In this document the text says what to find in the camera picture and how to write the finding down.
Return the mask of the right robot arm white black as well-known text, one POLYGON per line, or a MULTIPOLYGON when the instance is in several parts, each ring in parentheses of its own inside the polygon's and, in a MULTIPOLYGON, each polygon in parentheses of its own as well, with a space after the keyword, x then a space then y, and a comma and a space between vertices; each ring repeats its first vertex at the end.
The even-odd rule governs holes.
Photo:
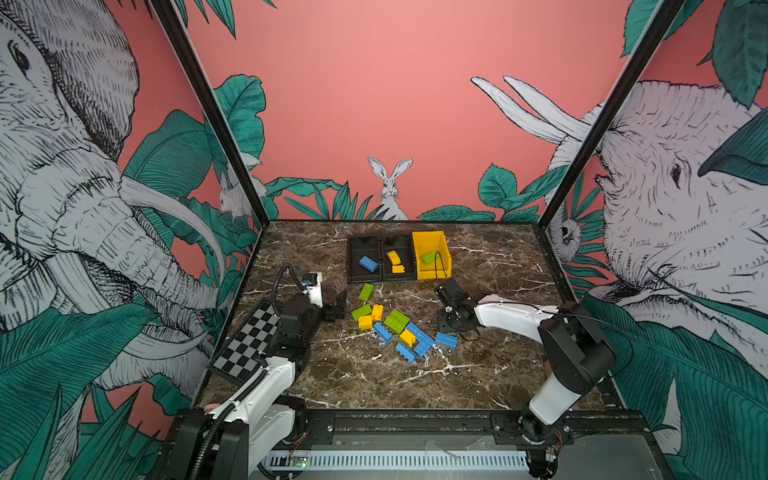
POLYGON ((580 314, 577 303, 539 306, 495 294, 475 300, 453 278, 439 284, 435 293, 442 303, 438 319, 449 332, 496 328, 543 347, 551 373, 519 418, 521 435, 530 444, 554 438, 556 423, 604 379, 617 360, 598 320, 580 314))

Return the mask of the blue lego bottom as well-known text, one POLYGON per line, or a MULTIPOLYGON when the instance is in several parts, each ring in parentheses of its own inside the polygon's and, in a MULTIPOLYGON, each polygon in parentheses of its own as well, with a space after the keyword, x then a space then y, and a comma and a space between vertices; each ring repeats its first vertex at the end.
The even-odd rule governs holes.
POLYGON ((398 343, 396 345, 397 353, 409 363, 414 363, 417 359, 416 354, 406 344, 398 343))

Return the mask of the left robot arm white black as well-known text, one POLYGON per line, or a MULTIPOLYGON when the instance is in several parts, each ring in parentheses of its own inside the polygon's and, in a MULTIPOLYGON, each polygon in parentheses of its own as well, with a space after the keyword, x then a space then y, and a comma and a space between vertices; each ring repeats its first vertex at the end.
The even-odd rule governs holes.
POLYGON ((322 307, 302 294, 289 302, 304 316, 292 316, 288 328, 280 325, 281 303, 263 298, 224 344, 209 368, 237 390, 210 411, 186 409, 176 416, 151 478, 247 479, 273 448, 307 438, 304 402, 284 393, 306 367, 318 327, 345 317, 347 294, 322 307), (295 326, 302 332, 293 332, 295 326))

